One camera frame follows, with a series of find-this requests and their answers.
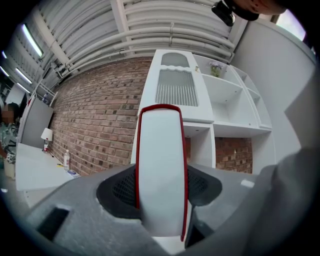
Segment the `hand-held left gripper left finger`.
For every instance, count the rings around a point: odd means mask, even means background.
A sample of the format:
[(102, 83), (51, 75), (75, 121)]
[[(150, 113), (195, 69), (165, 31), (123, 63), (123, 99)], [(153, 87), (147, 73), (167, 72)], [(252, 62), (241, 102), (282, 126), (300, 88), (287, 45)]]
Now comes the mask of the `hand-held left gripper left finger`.
[(26, 220), (52, 255), (169, 256), (142, 225), (133, 164), (66, 182)]

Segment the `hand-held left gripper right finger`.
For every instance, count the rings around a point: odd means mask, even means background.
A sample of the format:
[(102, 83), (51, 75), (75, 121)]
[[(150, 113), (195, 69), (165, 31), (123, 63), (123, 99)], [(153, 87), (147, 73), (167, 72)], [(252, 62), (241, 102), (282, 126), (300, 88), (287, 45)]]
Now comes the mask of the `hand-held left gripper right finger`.
[(199, 164), (188, 170), (188, 229), (199, 231), (250, 230), (266, 197), (266, 173), (226, 171)]

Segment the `red hardcover book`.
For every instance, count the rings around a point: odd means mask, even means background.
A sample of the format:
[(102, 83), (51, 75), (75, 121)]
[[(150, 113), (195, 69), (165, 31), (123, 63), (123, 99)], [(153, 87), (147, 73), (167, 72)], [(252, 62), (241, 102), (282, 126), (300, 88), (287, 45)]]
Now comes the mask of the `red hardcover book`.
[(185, 238), (188, 170), (182, 113), (171, 104), (139, 114), (135, 159), (136, 207), (153, 237)]

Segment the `small white side desk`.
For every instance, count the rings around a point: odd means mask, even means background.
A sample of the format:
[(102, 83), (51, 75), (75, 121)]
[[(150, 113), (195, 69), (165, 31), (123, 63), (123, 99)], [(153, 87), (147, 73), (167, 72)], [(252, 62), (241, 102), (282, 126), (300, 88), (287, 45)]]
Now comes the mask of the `small white side desk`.
[(19, 143), (16, 148), (15, 184), (29, 208), (66, 182), (73, 180), (61, 162), (40, 148)]

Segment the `white desk hutch shelving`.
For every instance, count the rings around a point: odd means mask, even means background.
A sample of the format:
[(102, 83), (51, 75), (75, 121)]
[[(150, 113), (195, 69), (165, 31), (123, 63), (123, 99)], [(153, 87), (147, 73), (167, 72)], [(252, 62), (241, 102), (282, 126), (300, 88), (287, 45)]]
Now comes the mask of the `white desk hutch shelving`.
[[(213, 123), (183, 120), (187, 161), (223, 170), (251, 173), (275, 163), (272, 124), (251, 78), (240, 69), (192, 54), (202, 74)], [(209, 62), (223, 65), (220, 77)]]

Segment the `person's grey shirt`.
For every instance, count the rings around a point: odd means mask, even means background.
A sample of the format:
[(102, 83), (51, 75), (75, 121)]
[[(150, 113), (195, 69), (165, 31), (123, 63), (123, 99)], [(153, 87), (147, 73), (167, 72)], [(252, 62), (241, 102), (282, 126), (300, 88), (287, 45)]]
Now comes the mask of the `person's grey shirt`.
[(302, 147), (261, 170), (265, 200), (252, 228), (189, 230), (186, 249), (177, 256), (320, 255), (320, 70), (286, 115)]

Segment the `white trash bin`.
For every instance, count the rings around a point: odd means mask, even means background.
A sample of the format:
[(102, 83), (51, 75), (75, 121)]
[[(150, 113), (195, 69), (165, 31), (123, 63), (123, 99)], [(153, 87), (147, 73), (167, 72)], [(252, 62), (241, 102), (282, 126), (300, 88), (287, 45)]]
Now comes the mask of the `white trash bin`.
[(4, 160), (4, 172), (5, 175), (12, 180), (16, 179), (15, 164), (10, 163), (7, 159)]

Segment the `white table lamp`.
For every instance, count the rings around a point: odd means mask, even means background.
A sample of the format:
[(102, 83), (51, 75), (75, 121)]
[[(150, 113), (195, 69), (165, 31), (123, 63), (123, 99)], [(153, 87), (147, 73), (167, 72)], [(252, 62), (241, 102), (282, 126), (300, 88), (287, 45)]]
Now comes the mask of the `white table lamp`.
[(53, 140), (53, 131), (49, 128), (45, 128), (41, 134), (41, 138), (51, 142)]

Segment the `grey cabinet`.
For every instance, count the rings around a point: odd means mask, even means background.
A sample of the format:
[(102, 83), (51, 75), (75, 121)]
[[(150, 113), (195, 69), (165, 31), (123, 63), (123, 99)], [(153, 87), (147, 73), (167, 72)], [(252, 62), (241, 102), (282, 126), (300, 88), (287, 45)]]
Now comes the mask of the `grey cabinet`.
[(20, 119), (18, 143), (42, 149), (45, 140), (41, 135), (49, 127), (53, 113), (52, 107), (35, 96), (31, 97)]

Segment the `white frosted glass cabinet door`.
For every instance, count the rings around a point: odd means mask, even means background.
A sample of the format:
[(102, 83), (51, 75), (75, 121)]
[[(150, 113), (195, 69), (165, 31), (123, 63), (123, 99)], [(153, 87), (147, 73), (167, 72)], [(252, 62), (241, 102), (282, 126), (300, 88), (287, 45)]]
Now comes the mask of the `white frosted glass cabinet door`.
[(155, 51), (139, 109), (154, 104), (179, 107), (185, 122), (214, 122), (209, 93), (191, 52), (171, 49)]

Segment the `pink vase with flowers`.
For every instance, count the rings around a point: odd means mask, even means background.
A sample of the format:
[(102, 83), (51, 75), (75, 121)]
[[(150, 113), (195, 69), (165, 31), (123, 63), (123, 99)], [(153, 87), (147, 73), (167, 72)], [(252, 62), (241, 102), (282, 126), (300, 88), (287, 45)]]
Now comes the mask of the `pink vase with flowers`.
[(209, 62), (210, 74), (213, 77), (220, 78), (224, 66), (216, 61)]

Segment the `white metal rack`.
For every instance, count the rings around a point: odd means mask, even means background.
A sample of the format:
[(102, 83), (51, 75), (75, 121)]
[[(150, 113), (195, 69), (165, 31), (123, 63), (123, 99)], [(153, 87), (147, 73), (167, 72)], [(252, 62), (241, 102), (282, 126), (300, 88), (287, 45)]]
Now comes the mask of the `white metal rack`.
[(42, 82), (39, 82), (37, 84), (37, 86), (35, 87), (34, 91), (32, 92), (30, 98), (32, 98), (33, 96), (37, 97), (39, 100), (41, 100), (43, 103), (45, 103), (46, 105), (48, 105), (49, 107), (52, 108), (52, 104), (54, 102), (54, 100), (57, 97), (57, 93), (53, 92), (52, 90), (50, 90), (49, 88), (47, 88)]

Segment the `ceiling tube light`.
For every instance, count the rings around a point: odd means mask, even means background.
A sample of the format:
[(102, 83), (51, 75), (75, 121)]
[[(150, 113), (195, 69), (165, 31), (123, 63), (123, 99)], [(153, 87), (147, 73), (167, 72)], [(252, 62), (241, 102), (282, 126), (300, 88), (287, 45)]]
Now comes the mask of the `ceiling tube light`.
[(28, 94), (30, 93), (30, 91), (27, 90), (25, 87), (23, 87), (20, 83), (17, 82), (16, 85), (19, 86), (19, 87), (20, 87), (22, 90), (24, 90), (26, 93), (28, 93)]
[(27, 41), (30, 43), (30, 45), (34, 49), (34, 51), (37, 53), (37, 55), (39, 57), (42, 57), (43, 56), (43, 51), (39, 47), (38, 43), (35, 41), (34, 37), (30, 33), (30, 31), (29, 31), (29, 29), (28, 29), (28, 27), (27, 27), (27, 25), (25, 23), (22, 24), (21, 29), (22, 29), (22, 32), (23, 32), (24, 36), (26, 37)]
[(15, 68), (15, 72), (29, 85), (31, 85), (33, 82), (18, 68)]

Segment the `window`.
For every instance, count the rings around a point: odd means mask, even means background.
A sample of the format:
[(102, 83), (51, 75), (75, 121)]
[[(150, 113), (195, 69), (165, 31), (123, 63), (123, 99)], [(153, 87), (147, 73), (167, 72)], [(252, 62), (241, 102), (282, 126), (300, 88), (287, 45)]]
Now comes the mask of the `window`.
[(300, 41), (303, 41), (306, 36), (305, 29), (289, 10), (279, 15), (276, 24), (296, 36)]

